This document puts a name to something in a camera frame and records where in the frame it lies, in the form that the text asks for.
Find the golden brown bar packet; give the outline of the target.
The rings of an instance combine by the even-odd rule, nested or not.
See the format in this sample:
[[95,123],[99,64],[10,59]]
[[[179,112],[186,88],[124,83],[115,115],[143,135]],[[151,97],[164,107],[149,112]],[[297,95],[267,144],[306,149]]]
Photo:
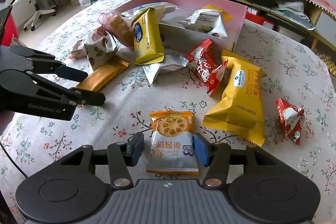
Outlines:
[[116,56],[91,73],[86,79],[79,83],[76,88],[101,92],[113,79],[120,75],[129,63]]

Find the orange biscuit packet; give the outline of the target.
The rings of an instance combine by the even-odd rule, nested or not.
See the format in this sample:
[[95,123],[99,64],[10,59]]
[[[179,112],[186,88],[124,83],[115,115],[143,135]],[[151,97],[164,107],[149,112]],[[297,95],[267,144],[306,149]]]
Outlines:
[[146,171],[157,174],[199,174],[194,150],[194,113],[157,111],[150,113],[153,133]]

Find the yellow Members Mark packet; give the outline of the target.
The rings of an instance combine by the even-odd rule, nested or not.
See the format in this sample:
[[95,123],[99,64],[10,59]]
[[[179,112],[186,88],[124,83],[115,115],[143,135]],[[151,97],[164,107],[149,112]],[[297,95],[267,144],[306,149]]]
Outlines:
[[227,86],[221,101],[204,115],[202,125],[261,147],[265,140],[261,80],[266,73],[228,50],[222,50],[221,58],[227,63]]

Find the white nut kernel packet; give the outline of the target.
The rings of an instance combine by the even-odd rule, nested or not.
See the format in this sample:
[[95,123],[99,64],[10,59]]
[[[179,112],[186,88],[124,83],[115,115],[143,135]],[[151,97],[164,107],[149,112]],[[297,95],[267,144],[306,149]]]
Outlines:
[[87,35],[84,49],[92,70],[96,71],[116,54],[118,46],[113,36],[100,26]]

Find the brown nougat packet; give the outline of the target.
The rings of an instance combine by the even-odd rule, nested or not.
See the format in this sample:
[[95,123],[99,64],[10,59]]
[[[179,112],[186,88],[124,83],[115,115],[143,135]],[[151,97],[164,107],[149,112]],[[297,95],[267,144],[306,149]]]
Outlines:
[[97,20],[121,44],[128,48],[134,47],[134,32],[119,12],[101,12]]

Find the red snack packet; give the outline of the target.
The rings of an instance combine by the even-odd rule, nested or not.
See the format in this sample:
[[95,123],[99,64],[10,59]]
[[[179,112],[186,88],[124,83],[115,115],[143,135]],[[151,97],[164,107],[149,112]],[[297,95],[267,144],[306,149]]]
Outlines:
[[189,61],[191,69],[203,81],[207,94],[213,94],[224,77],[228,61],[217,63],[210,39],[198,44],[185,58]]

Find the yellow chip packet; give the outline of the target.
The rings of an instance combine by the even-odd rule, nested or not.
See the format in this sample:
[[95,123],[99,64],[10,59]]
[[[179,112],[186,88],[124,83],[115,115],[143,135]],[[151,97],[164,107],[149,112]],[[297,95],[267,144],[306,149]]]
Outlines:
[[148,9],[131,23],[134,32],[135,65],[149,65],[164,60],[165,52],[154,9]]

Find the cream white wafer packet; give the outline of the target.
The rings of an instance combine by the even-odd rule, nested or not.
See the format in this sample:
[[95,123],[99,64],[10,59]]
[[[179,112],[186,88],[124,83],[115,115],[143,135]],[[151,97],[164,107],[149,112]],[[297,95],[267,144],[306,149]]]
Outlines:
[[160,21],[165,17],[166,14],[175,12],[175,10],[177,9],[177,6],[172,3],[168,3],[168,2],[147,3],[144,5],[134,7],[130,10],[124,11],[121,13],[121,15],[124,18],[134,20],[137,16],[141,15],[148,9],[154,9],[155,14],[157,16],[157,20]]

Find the white green snack packet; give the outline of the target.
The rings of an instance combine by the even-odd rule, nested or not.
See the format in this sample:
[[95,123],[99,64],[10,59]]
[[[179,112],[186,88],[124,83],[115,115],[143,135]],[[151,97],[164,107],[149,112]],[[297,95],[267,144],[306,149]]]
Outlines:
[[179,24],[185,29],[202,32],[220,39],[228,37],[222,15],[216,10],[199,9]]

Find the plain yellow snack packet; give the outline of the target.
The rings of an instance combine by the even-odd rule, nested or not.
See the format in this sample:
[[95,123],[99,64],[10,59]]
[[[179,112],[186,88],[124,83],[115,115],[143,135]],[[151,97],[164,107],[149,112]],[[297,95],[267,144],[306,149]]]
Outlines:
[[225,10],[223,10],[219,7],[213,6],[213,5],[207,5],[207,6],[203,7],[203,9],[210,9],[210,10],[218,11],[222,15],[224,23],[227,23],[230,20],[234,19],[234,17],[229,12],[226,12]]

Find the silver foil packet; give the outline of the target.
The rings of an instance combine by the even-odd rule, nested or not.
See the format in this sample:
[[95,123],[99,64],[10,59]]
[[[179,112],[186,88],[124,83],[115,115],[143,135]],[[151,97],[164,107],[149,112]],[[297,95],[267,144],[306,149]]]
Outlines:
[[153,84],[157,75],[166,74],[185,68],[187,67],[188,63],[189,61],[187,58],[183,57],[182,55],[177,53],[169,53],[168,55],[165,55],[164,60],[160,63],[144,65],[143,71],[149,84]]

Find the small red white packet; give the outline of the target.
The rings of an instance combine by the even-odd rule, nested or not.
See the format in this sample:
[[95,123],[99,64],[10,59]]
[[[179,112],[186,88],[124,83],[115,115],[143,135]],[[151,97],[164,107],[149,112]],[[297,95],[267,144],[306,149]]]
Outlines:
[[296,145],[301,142],[301,121],[304,118],[304,110],[294,106],[286,100],[279,98],[276,100],[278,111],[278,124],[284,139],[289,138]]

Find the floral white tablecloth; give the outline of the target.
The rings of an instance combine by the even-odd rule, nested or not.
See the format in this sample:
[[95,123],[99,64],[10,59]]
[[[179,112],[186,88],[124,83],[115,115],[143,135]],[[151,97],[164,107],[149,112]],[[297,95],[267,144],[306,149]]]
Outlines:
[[[267,74],[261,82],[263,149],[318,186],[321,201],[313,221],[335,223],[335,90],[327,66],[310,48],[250,21],[243,24],[235,52]],[[143,69],[134,65],[133,52],[121,47],[118,53],[129,67],[104,88],[104,105],[78,108],[70,121],[17,113],[5,129],[1,136],[1,192],[15,220],[24,221],[15,192],[25,176],[82,145],[104,149],[142,132],[145,149],[129,172],[134,181],[157,180],[161,189],[149,188],[149,204],[137,196],[118,194],[112,221],[229,223],[219,194],[204,194],[198,187],[202,177],[193,178],[182,190],[174,190],[175,184],[183,184],[184,177],[146,171],[152,134],[149,115],[154,111],[191,111],[196,132],[234,149],[245,148],[243,139],[202,125],[203,116],[217,104],[221,93],[208,96],[200,79],[188,68],[160,75],[149,84]],[[279,98],[304,110],[300,145],[282,136],[276,106]]]

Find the red storage box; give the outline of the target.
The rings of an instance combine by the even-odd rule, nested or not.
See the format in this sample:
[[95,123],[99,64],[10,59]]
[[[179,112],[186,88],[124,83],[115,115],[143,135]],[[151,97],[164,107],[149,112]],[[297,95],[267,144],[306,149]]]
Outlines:
[[245,18],[251,22],[254,22],[271,30],[274,29],[274,23],[265,19],[264,16],[255,15],[247,12]]

